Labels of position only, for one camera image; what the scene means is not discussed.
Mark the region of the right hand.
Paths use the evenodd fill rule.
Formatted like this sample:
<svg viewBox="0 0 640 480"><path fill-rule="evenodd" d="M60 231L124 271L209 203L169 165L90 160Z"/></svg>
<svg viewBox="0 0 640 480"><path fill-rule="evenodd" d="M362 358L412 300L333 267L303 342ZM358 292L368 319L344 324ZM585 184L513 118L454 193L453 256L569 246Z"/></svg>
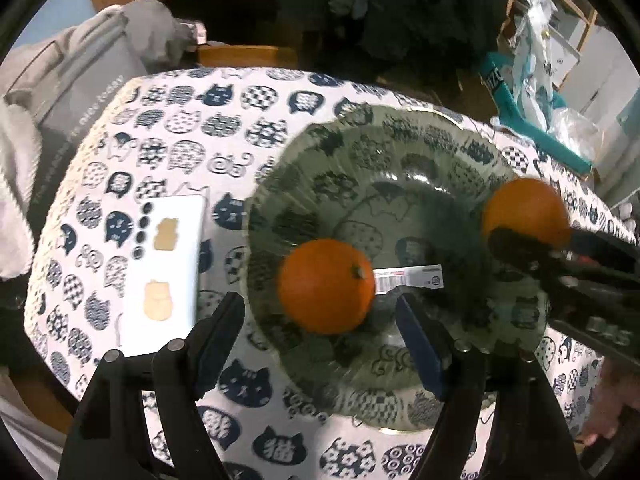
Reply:
<svg viewBox="0 0 640 480"><path fill-rule="evenodd" d="M603 362L590 415L582 426L582 443L593 445L598 437L611 440L620 426L623 408L639 409L639 376L614 361Z"/></svg>

